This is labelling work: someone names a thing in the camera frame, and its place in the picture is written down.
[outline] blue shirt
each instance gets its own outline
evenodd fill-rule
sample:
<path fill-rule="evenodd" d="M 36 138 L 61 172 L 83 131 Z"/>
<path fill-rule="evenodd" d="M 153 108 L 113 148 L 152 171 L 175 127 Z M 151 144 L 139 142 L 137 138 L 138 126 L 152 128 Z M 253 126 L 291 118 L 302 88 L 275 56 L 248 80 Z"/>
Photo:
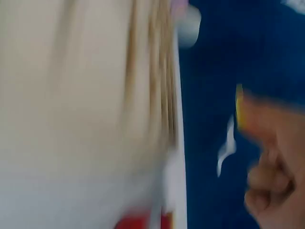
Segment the blue shirt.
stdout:
<path fill-rule="evenodd" d="M 256 229 L 244 193 L 259 148 L 235 130 L 237 151 L 219 178 L 217 153 L 235 115 L 236 84 L 257 96 L 305 104 L 305 15 L 281 0 L 190 3 L 202 23 L 196 45 L 180 50 L 188 227 Z"/>

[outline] finger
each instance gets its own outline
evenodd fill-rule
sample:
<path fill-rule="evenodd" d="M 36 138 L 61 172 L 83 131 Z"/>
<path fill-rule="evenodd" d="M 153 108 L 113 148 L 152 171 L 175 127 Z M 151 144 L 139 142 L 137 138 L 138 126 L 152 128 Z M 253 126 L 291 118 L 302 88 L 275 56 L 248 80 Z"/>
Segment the finger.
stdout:
<path fill-rule="evenodd" d="M 244 196 L 244 203 L 249 213 L 258 218 L 259 214 L 269 206 L 270 199 L 267 194 L 250 189 Z"/>
<path fill-rule="evenodd" d="M 269 161 L 269 150 L 265 147 L 260 158 L 259 158 L 259 165 L 261 166 L 268 166 L 271 165 Z"/>
<path fill-rule="evenodd" d="M 267 102 L 239 94 L 236 109 L 240 129 L 255 140 L 272 142 L 276 139 L 276 125 L 280 113 Z"/>
<path fill-rule="evenodd" d="M 257 190 L 284 193 L 289 185 L 290 179 L 276 167 L 257 166 L 248 174 L 248 184 Z"/>

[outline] person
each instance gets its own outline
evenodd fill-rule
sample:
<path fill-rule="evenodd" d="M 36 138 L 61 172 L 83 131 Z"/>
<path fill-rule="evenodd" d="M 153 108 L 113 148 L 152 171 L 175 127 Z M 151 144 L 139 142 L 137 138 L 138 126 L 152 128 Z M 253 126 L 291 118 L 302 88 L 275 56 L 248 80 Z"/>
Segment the person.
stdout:
<path fill-rule="evenodd" d="M 263 149 L 248 174 L 245 205 L 262 229 L 305 228 L 305 114 L 243 95 L 241 131 Z"/>

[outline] white fabric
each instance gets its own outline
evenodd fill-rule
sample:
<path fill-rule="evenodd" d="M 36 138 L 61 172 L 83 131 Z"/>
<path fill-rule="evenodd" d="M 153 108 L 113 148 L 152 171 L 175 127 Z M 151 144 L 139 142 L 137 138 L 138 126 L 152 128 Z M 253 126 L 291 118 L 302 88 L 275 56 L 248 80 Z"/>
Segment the white fabric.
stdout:
<path fill-rule="evenodd" d="M 2 229 L 112 229 L 162 196 L 163 152 L 139 147 L 150 0 L 138 1 L 138 110 L 124 138 L 117 124 L 131 1 L 75 2 L 59 29 L 64 0 L 0 0 Z"/>

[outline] fingernail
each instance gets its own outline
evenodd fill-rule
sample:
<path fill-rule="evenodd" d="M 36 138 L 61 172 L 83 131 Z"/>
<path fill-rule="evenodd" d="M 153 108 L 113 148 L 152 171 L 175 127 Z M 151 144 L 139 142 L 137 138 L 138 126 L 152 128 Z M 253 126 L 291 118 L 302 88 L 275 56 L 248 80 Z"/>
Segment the fingernail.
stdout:
<path fill-rule="evenodd" d="M 268 203 L 264 198 L 256 197 L 255 207 L 258 212 L 263 211 L 267 208 Z"/>
<path fill-rule="evenodd" d="M 275 177 L 275 186 L 277 189 L 285 189 L 288 186 L 289 179 L 282 173 L 279 173 Z"/>
<path fill-rule="evenodd" d="M 238 84 L 236 87 L 236 120 L 239 129 L 244 127 L 244 116 L 241 111 L 241 103 L 243 101 L 243 87 Z"/>

